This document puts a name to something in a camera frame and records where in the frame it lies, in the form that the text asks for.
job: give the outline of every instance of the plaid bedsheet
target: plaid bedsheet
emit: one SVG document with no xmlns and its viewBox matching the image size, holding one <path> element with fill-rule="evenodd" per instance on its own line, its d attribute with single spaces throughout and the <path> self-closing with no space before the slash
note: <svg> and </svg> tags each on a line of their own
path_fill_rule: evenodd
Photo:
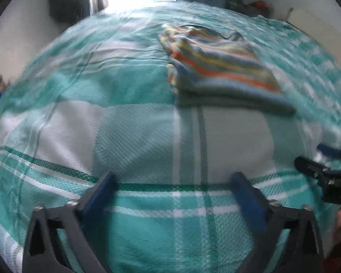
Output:
<svg viewBox="0 0 341 273">
<path fill-rule="evenodd" d="M 238 31 L 297 113 L 175 107 L 164 23 Z M 230 174 L 285 206 L 312 205 L 325 235 L 337 207 L 293 167 L 298 155 L 319 159 L 320 142 L 341 148 L 341 69 L 291 25 L 187 2 L 101 12 L 53 41 L 0 100 L 0 254 L 21 272 L 35 205 L 77 199 L 111 170 L 120 190 L 89 240 L 114 273 L 233 272 L 252 241 Z"/>
</svg>

